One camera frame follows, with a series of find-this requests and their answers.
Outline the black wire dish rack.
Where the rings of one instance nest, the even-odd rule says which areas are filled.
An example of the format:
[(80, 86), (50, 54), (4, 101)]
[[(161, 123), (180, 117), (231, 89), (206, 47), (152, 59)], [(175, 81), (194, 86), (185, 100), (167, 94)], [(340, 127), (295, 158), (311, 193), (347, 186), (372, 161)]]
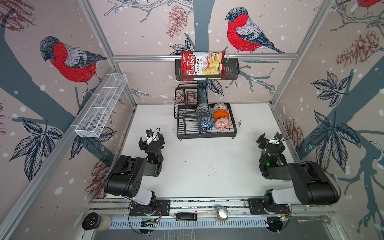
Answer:
[[(202, 132), (197, 127), (196, 108), (201, 103), (208, 103), (214, 127), (209, 132)], [(177, 120), (177, 137), (184, 139), (203, 139), (203, 138), (235, 138), (237, 127), (235, 124), (231, 105), (225, 103), (229, 108), (229, 119), (232, 126), (226, 131), (218, 131), (215, 128), (213, 107), (216, 103), (209, 103), (207, 87), (202, 84), (180, 84), (175, 89), (175, 108), (174, 118)]]

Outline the red white patterned bowl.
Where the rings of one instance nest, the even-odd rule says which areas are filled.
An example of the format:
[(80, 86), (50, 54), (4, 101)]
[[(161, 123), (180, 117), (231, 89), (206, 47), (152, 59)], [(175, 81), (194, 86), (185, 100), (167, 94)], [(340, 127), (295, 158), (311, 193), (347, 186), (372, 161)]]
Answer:
[(226, 131), (232, 126), (232, 121), (227, 117), (220, 117), (215, 121), (215, 128), (218, 131)]

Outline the orange plastic bowl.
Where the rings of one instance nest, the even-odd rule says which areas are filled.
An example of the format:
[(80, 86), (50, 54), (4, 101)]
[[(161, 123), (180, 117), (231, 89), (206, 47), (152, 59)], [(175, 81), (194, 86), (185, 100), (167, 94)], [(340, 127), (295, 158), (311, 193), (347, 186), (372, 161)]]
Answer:
[(218, 120), (219, 118), (223, 118), (223, 117), (229, 118), (230, 117), (229, 112), (226, 110), (218, 110), (214, 114), (214, 120), (215, 121)]

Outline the dark blue patterned bowl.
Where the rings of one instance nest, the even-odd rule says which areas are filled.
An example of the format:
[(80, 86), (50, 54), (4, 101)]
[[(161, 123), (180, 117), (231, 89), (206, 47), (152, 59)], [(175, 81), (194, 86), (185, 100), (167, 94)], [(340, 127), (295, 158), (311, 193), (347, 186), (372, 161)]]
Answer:
[(202, 132), (209, 132), (214, 127), (214, 122), (210, 118), (200, 118), (197, 127)]

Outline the grey green patterned bowl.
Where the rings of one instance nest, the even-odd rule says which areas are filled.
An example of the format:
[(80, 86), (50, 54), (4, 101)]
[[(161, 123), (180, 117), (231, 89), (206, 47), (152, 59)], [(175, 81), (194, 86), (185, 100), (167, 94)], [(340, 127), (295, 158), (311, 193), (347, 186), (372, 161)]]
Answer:
[(196, 108), (196, 117), (211, 115), (211, 110), (208, 103), (201, 103)]

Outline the white brown patterned bowl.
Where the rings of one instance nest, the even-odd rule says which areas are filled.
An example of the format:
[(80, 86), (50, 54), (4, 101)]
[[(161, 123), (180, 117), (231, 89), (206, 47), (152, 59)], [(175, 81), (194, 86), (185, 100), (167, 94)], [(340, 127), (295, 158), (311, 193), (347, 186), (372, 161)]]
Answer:
[(227, 107), (227, 105), (225, 103), (216, 103), (213, 107), (213, 113), (216, 113), (219, 110), (228, 111), (229, 108)]

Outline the blue white rimmed bowl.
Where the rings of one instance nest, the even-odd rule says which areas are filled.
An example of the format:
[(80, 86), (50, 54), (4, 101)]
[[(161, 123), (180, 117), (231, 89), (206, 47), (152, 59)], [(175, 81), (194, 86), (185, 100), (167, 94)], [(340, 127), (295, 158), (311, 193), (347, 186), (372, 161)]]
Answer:
[(212, 115), (208, 115), (208, 116), (198, 116), (197, 117), (197, 120), (199, 121), (200, 119), (210, 119), (210, 120), (212, 120), (212, 118), (213, 118), (213, 116)]

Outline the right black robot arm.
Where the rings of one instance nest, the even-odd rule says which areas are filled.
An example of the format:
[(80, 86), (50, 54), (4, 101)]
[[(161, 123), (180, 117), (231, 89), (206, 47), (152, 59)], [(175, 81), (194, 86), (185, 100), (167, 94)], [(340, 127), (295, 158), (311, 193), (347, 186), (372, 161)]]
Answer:
[(276, 133), (271, 140), (262, 134), (257, 144), (262, 150), (259, 158), (262, 176), (293, 184), (292, 187), (266, 191), (263, 200), (266, 212), (275, 213), (287, 205), (332, 205), (339, 201), (336, 187), (317, 163), (287, 163), (282, 134)]

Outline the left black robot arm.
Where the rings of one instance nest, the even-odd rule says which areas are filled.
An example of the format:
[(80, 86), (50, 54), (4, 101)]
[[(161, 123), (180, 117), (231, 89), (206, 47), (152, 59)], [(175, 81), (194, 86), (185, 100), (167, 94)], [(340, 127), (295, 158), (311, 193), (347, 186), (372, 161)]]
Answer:
[(104, 192), (132, 201), (142, 209), (153, 212), (156, 194), (142, 186), (144, 176), (158, 177), (163, 167), (165, 139), (160, 128), (146, 130), (146, 137), (140, 138), (139, 147), (147, 156), (144, 158), (121, 155), (105, 180)]

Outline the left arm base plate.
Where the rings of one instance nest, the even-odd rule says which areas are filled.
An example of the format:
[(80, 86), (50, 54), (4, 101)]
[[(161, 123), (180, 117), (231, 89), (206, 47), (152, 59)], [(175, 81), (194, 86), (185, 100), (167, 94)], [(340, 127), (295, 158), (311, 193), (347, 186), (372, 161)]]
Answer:
[(130, 207), (129, 217), (159, 217), (170, 214), (170, 200), (156, 200), (149, 205), (133, 203)]

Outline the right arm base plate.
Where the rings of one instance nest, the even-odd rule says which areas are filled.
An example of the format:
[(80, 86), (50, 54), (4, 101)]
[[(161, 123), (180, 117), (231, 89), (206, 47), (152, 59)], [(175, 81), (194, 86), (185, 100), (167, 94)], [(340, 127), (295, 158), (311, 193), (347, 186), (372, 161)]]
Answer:
[(288, 205), (276, 204), (273, 200), (248, 199), (246, 206), (251, 215), (291, 215), (291, 209)]

